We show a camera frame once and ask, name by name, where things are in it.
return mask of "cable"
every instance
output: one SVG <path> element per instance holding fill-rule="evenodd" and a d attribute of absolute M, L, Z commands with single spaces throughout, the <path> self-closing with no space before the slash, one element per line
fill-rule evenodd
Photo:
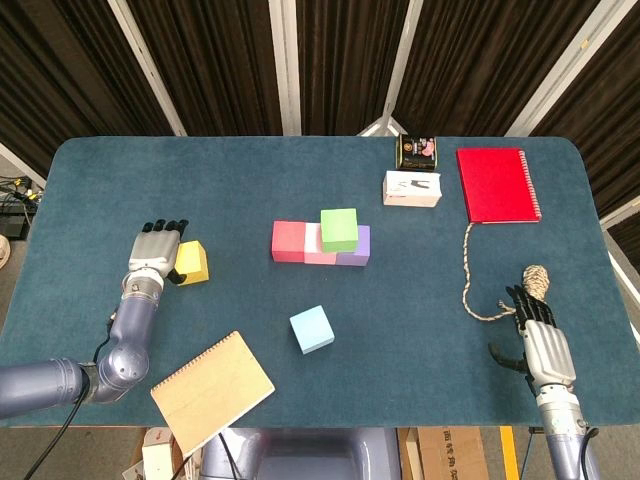
<path fill-rule="evenodd" d="M 600 433 L 600 429 L 589 428 L 582 439 L 582 445 L 580 445 L 580 465 L 582 465 L 582 475 L 584 476 L 584 480 L 589 480 L 589 475 L 587 474 L 587 444 L 589 443 L 589 440 L 595 437 L 598 433 Z"/>
<path fill-rule="evenodd" d="M 27 213 L 27 206 L 23 203 L 22 209 L 24 210 L 24 218 L 27 220 L 27 225 L 31 228 L 31 220 L 29 220 L 29 214 Z"/>
<path fill-rule="evenodd" d="M 58 430 L 58 433 L 56 434 L 56 436 L 53 437 L 53 440 L 51 440 L 51 442 L 49 443 L 49 446 L 45 448 L 44 452 L 42 452 L 40 457 L 38 457 L 38 459 L 35 461 L 33 466 L 29 469 L 27 474 L 24 476 L 24 480 L 29 480 L 33 476 L 33 474 L 36 473 L 36 470 L 40 467 L 42 462 L 44 462 L 44 459 L 47 458 L 47 455 L 51 453 L 51 450 L 53 450 L 53 447 L 56 446 L 56 444 L 58 443 L 58 440 L 60 440 L 64 432 L 67 431 L 67 428 L 71 424 L 73 417 L 75 417 L 76 413 L 78 413 L 78 409 L 80 408 L 80 405 L 82 405 L 82 402 L 87 396 L 87 393 L 89 393 L 89 379 L 84 375 L 83 377 L 84 378 L 82 383 L 82 391 L 80 392 L 80 396 L 78 397 L 78 400 L 76 400 L 76 404 L 73 406 L 71 413 L 69 413 L 69 416 L 67 417 L 65 422 L 62 424 L 62 427 L 60 427 L 60 430 Z"/>
<path fill-rule="evenodd" d="M 109 342 L 109 338 L 111 335 L 111 326 L 113 325 L 113 321 L 115 319 L 115 313 L 116 312 L 113 312 L 113 314 L 109 317 L 109 321 L 107 322 L 107 339 L 104 342 L 102 342 L 100 345 L 98 345 L 98 347 L 96 348 L 96 351 L 93 354 L 93 363 L 96 363 L 96 360 L 98 359 L 98 355 L 100 354 L 100 350 L 102 349 L 102 347 L 104 347 Z M 53 437 L 53 440 L 51 440 L 51 442 L 49 443 L 49 446 L 47 446 L 44 452 L 42 452 L 40 457 L 38 457 L 38 459 L 31 466 L 27 474 L 24 476 L 24 480 L 29 480 L 33 476 L 33 474 L 36 473 L 36 470 L 38 470 L 42 462 L 44 462 L 44 459 L 47 458 L 47 455 L 51 453 L 51 450 L 53 450 L 53 447 L 56 446 L 56 444 L 58 443 L 62 435 L 64 435 L 64 432 L 67 431 L 67 428 L 73 421 L 73 417 L 75 417 L 76 413 L 78 413 L 78 410 L 80 409 L 80 405 L 82 405 L 82 402 L 84 402 L 84 399 L 86 398 L 88 393 L 89 393 L 89 378 L 83 372 L 82 373 L 82 390 L 80 391 L 80 396 L 78 397 L 78 400 L 76 400 L 76 404 L 73 406 L 71 413 L 69 413 L 69 416 L 60 427 L 60 430 L 58 430 L 58 433 L 56 433 L 56 436 Z"/>
<path fill-rule="evenodd" d="M 527 462 L 529 461 L 529 452 L 533 446 L 533 431 L 529 430 L 529 443 L 527 444 L 527 453 L 524 454 L 524 461 L 522 462 L 522 471 L 520 472 L 520 480 L 524 480 L 524 475 L 527 473 Z"/>
<path fill-rule="evenodd" d="M 116 308 L 111 314 L 111 316 L 109 317 L 109 320 L 107 321 L 107 338 L 105 338 L 104 342 L 102 342 L 100 345 L 98 345 L 98 348 L 96 348 L 96 351 L 93 354 L 93 363 L 98 363 L 98 355 L 100 354 L 100 350 L 107 343 L 109 343 L 109 340 L 111 340 L 111 327 L 113 326 L 113 322 L 116 319 L 117 312 L 118 312 L 118 309 Z"/>
<path fill-rule="evenodd" d="M 184 459 L 184 461 L 182 462 L 182 465 L 178 467 L 178 470 L 176 470 L 176 473 L 174 473 L 173 476 L 171 477 L 171 480 L 176 480 L 176 478 L 178 478 L 178 475 L 180 475 L 180 472 L 182 471 L 182 469 L 190 459 L 191 459 L 191 455 L 189 455 L 187 458 Z"/>
<path fill-rule="evenodd" d="M 238 480 L 238 477 L 236 476 L 236 471 L 238 472 L 238 475 L 242 476 L 242 474 L 240 473 L 240 469 L 238 469 L 238 466 L 236 465 L 236 461 L 233 459 L 233 455 L 231 455 L 231 450 L 229 450 L 229 445 L 227 445 L 227 441 L 222 436 L 222 433 L 219 433 L 218 436 L 220 437 L 220 441 L 222 442 L 224 451 L 227 452 L 227 459 L 229 459 L 229 466 L 231 467 L 231 474 L 233 475 L 233 480 Z"/>

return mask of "blue table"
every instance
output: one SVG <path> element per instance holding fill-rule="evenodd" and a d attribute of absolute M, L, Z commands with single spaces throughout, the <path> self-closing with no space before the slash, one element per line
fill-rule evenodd
<path fill-rule="evenodd" d="M 149 389 L 239 330 L 276 392 L 238 426 L 351 427 L 539 424 L 524 379 L 498 367 L 496 341 L 522 352 L 510 319 L 485 324 L 461 304 L 467 213 L 455 151 L 518 146 L 543 219 L 480 225 L 471 245 L 472 307 L 495 312 L 504 286 L 545 265 L 547 300 L 567 337 L 576 392 L 595 425 L 640 420 L 640 362 L 605 250 L 582 160 L 561 138 L 439 138 L 443 198 L 434 209 L 384 207 L 394 139 L 126 138 L 65 143 L 55 157 L 0 338 L 0 364 L 90 358 L 120 295 L 136 233 L 187 218 L 212 280 L 167 285 L 151 370 L 113 405 L 87 405 L 76 424 L 163 424 Z M 365 268 L 275 264 L 274 219 L 319 221 L 355 207 L 371 225 Z M 335 342 L 302 356 L 289 317 L 323 305 Z M 67 408 L 5 425 L 60 424 Z"/>

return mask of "rope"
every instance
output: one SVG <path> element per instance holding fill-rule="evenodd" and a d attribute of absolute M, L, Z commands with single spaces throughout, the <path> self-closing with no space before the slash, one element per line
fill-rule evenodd
<path fill-rule="evenodd" d="M 529 265 L 522 273 L 522 284 L 529 295 L 544 302 L 550 284 L 547 269 L 542 265 Z"/>
<path fill-rule="evenodd" d="M 467 311 L 469 315 L 471 315 L 476 320 L 480 320 L 482 322 L 493 322 L 494 320 L 498 320 L 502 317 L 506 317 L 507 315 L 513 315 L 516 313 L 515 308 L 508 307 L 505 303 L 500 300 L 498 302 L 498 307 L 502 309 L 502 312 L 497 313 L 491 317 L 483 317 L 482 315 L 478 315 L 471 307 L 469 307 L 469 303 L 467 302 L 467 294 L 469 293 L 469 289 L 471 288 L 471 271 L 469 270 L 469 235 L 471 234 L 471 228 L 473 227 L 473 223 L 470 223 L 467 226 L 467 230 L 464 232 L 464 243 L 462 245 L 462 258 L 464 260 L 464 275 L 466 278 L 466 283 L 464 284 L 464 289 L 462 290 L 462 304 L 464 305 L 464 309 Z"/>
<path fill-rule="evenodd" d="M 491 317 L 484 317 L 482 315 L 478 315 L 471 310 L 471 307 L 469 307 L 469 303 L 467 301 L 467 295 L 471 289 L 471 270 L 469 270 L 469 237 L 471 235 L 471 228 L 473 225 L 473 223 L 470 223 L 467 226 L 467 230 L 464 232 L 464 242 L 462 246 L 464 274 L 466 278 L 464 289 L 462 290 L 462 304 L 464 305 L 466 312 L 476 320 L 493 322 L 494 320 L 506 317 L 507 315 L 513 315 L 516 313 L 516 309 L 507 306 L 502 300 L 500 300 L 498 301 L 498 307 L 502 309 L 502 311 Z M 524 285 L 524 289 L 529 292 L 531 296 L 540 301 L 544 301 L 547 290 L 549 290 L 549 283 L 549 275 L 542 265 L 529 265 L 525 268 L 522 274 L 522 284 Z"/>

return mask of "yellow cube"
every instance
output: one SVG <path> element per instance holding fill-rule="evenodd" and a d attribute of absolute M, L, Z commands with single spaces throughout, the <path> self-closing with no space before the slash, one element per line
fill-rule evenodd
<path fill-rule="evenodd" d="M 190 285 L 209 280 L 207 252 L 204 251 L 199 241 L 194 240 L 180 244 L 176 258 L 176 271 L 180 275 L 187 276 L 187 279 L 180 285 Z"/>

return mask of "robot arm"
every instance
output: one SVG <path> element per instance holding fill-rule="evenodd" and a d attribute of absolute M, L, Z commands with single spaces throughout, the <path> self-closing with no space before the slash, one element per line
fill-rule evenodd
<path fill-rule="evenodd" d="M 524 373 L 547 437 L 551 461 L 558 480 L 584 480 L 581 460 L 589 480 L 600 474 L 591 448 L 582 447 L 588 424 L 573 393 L 576 372 L 564 333 L 556 327 L 551 309 L 522 287 L 507 288 L 514 300 L 518 331 L 524 341 L 522 360 L 503 357 L 494 344 L 491 356 L 503 367 Z"/>
<path fill-rule="evenodd" d="M 0 367 L 0 418 L 85 401 L 118 400 L 149 370 L 148 347 L 164 278 L 181 283 L 174 269 L 188 222 L 158 220 L 138 234 L 122 281 L 123 294 L 110 330 L 111 348 L 98 364 L 68 358 Z"/>

